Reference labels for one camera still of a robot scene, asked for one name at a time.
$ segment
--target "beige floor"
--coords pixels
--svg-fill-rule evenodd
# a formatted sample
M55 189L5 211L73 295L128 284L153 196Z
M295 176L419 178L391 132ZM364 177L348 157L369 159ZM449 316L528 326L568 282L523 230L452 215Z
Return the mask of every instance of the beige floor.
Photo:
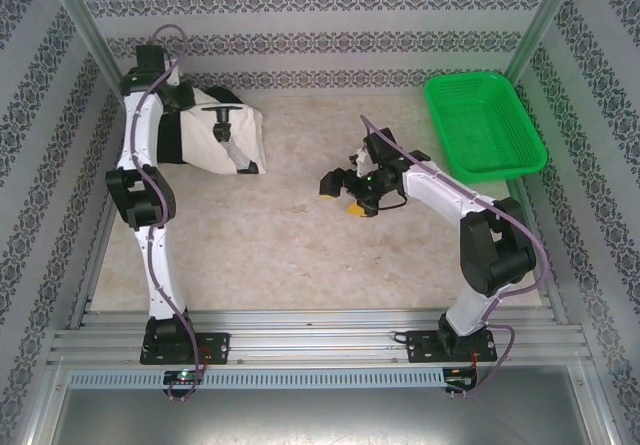
M347 167L366 115L409 150L444 164L424 97L254 99L265 117L268 173L219 176L161 166L178 212L172 225L177 278L191 309L445 307L464 279L454 228L410 201L372 219L351 203L318 196L320 178ZM476 186L496 198L504 183ZM525 282L531 283L531 277ZM147 285L132 233L117 218L92 309L146 310ZM536 293L510 304L539 305Z

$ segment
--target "white cloth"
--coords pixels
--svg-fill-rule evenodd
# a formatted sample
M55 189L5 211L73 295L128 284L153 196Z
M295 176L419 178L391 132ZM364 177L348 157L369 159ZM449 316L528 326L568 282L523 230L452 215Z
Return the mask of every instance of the white cloth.
M216 124L215 111L203 111L202 108L221 104L197 88L193 89L196 105L180 112L182 136L182 160L220 174L236 174L236 166L224 147L213 136ZM266 173L266 159L262 145L262 113L248 105L230 103L241 110L229 111L231 137L238 148L258 166L260 173Z

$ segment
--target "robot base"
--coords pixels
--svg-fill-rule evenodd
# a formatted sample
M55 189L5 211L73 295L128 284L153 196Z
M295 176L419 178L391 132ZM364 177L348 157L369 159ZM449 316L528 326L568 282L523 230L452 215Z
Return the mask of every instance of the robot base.
M498 354L493 334L486 329L460 337L449 352L442 346L437 330L411 330L396 334L396 341L406 343L409 363L495 362Z
M228 333L196 333L195 336L200 365L227 364ZM149 319L140 352L142 365L193 365L193 358L191 339L177 316L168 320Z

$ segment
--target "patterned wallpaper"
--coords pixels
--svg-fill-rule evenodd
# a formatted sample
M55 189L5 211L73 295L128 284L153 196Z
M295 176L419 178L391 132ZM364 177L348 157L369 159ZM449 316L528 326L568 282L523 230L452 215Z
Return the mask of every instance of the patterned wallpaper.
M123 71L175 22L196 83L283 94L416 93L444 70L504 70L540 1L85 0Z
M529 197L624 443L640 443L638 3L565 0L519 87L550 153Z
M124 119L59 0L0 9L0 444L9 444L46 332L68 326Z

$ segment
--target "green plastic basket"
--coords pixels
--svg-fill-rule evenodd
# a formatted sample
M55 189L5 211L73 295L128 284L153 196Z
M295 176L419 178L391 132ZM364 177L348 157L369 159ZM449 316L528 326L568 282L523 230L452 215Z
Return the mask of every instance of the green plastic basket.
M440 75L425 85L452 175L510 180L542 169L547 150L513 86L494 72Z

